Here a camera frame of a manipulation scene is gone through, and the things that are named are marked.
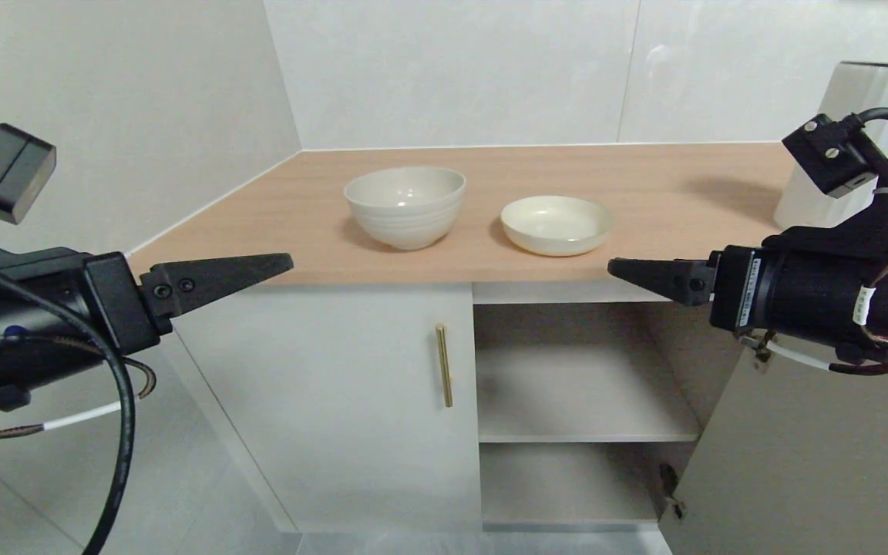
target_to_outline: shallow white bowl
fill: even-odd
[[[353,180],[345,187],[345,199],[373,239],[412,251],[451,231],[465,185],[465,176],[447,168],[391,168]]]
[[[574,197],[527,197],[503,208],[503,229],[518,247],[538,255],[569,257],[601,245],[612,214]]]

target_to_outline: wooden countertop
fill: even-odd
[[[454,168],[468,178],[457,224],[437,244],[401,252],[370,239],[341,190],[394,166]],[[133,270],[178,260],[288,252],[274,284],[594,281],[611,257],[708,257],[758,245],[793,161],[778,143],[442,148],[303,152],[130,257]],[[606,243],[578,257],[513,246],[498,215],[512,200],[568,194],[613,212]]]

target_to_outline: floor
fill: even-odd
[[[284,540],[281,555],[671,555],[657,530],[416,535],[308,533],[289,534]]]

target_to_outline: cabinet hinge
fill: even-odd
[[[679,523],[684,516],[687,516],[688,508],[683,501],[674,496],[674,492],[677,491],[677,471],[664,462],[660,465],[660,480],[663,481],[663,499],[666,499],[668,509],[672,510],[674,520]]]

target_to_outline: cabinet shelf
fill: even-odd
[[[479,441],[690,442],[701,432],[634,306],[476,306]]]
[[[486,526],[596,530],[656,523],[639,446],[596,443],[482,445]]]

